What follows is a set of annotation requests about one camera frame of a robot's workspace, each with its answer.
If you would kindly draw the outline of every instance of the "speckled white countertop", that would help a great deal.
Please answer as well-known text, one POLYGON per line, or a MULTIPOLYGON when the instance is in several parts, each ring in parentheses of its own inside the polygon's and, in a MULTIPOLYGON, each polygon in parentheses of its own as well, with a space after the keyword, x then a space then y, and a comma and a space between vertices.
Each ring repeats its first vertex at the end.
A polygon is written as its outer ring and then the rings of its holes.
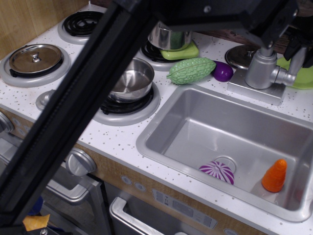
MULTIPOLYGON (((104 11, 103 8, 93 5, 88 5, 82 10, 104 11)), ((194 41, 199 47, 200 57, 207 57, 222 62, 224 62, 224 55, 227 50, 239 45, 238 43, 198 33, 194 33, 194 41)), ((83 47, 66 43, 60 39, 57 36, 57 26, 29 42, 29 44, 36 43, 48 43, 60 46, 68 52, 72 61, 75 60, 83 47)), ((154 78, 154 83, 159 89, 161 96, 158 110, 177 88, 170 80, 166 79, 166 74, 167 72, 156 71, 154 78)), ((35 105, 37 97, 51 89, 56 89, 61 81, 62 79, 59 79, 48 85, 36 88, 17 88, 6 85, 0 80, 0 107, 27 120, 35 121, 41 113, 35 105)), ((211 75, 202 81, 195 82, 195 84, 312 122, 313 90, 287 88, 283 103, 279 106, 272 106, 227 91, 227 83, 218 82, 211 75)), ((80 136, 78 143, 267 234, 313 235, 313 216, 301 223, 284 221, 248 203, 233 198, 231 195, 190 178, 181 172, 142 156, 136 148, 136 139, 153 117, 154 115, 140 123, 122 127, 103 125, 92 120, 80 136)))

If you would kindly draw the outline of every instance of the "drawer handle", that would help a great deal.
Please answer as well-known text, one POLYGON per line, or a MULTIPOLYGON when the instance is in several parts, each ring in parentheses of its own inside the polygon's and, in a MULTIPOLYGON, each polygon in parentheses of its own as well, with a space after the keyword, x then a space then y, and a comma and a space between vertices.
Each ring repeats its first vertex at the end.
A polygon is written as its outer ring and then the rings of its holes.
POLYGON ((46 188, 73 206, 82 204, 89 196, 88 190, 81 185, 67 189, 56 181, 50 180, 46 188))
POLYGON ((132 217, 123 211, 126 206, 126 201, 120 197, 116 197, 110 205, 110 215, 112 218, 117 219, 127 227, 135 230, 141 235, 163 235, 158 230, 150 227, 149 225, 141 222, 140 220, 132 217))

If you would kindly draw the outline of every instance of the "silver pot lid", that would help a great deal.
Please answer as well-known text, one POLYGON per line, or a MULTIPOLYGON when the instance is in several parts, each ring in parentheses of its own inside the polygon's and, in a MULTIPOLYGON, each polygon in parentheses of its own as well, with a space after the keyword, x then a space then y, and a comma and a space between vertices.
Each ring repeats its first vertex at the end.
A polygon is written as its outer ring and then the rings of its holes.
POLYGON ((239 68, 247 70, 252 61, 253 55, 258 49, 258 46, 253 45, 233 47, 226 52, 225 60, 236 69, 239 68))
POLYGON ((36 74, 44 72, 62 59, 61 50, 49 44, 35 44, 24 46, 16 50, 9 59, 12 70, 24 74, 36 74))

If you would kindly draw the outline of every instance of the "saucepan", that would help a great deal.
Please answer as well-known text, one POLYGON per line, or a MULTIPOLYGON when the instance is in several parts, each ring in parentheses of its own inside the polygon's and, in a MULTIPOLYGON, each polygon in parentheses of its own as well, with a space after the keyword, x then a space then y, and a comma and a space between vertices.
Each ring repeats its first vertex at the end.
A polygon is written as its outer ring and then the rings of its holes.
POLYGON ((158 22, 148 36, 148 41, 159 49, 175 51, 185 49, 191 43, 191 31, 172 31, 158 22))
POLYGON ((109 98, 116 102, 135 102, 149 93, 155 71, 152 66, 139 58, 133 58, 119 78, 109 98))

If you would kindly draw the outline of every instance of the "stove knob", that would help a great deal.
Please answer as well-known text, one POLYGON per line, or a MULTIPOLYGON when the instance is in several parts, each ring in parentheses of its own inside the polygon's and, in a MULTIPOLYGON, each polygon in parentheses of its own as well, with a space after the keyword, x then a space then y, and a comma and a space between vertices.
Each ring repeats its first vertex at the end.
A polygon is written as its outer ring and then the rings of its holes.
POLYGON ((44 110, 47 103, 51 100, 52 95, 54 94, 55 90, 52 89, 51 91, 44 92, 36 99, 36 107, 40 111, 44 110))
POLYGON ((6 115, 0 112, 0 133, 2 131, 11 132, 13 130, 14 130, 14 126, 11 123, 11 121, 6 117, 6 115))
POLYGON ((84 176, 97 169, 93 159, 79 148, 72 148, 66 161, 67 171, 75 176, 84 176))

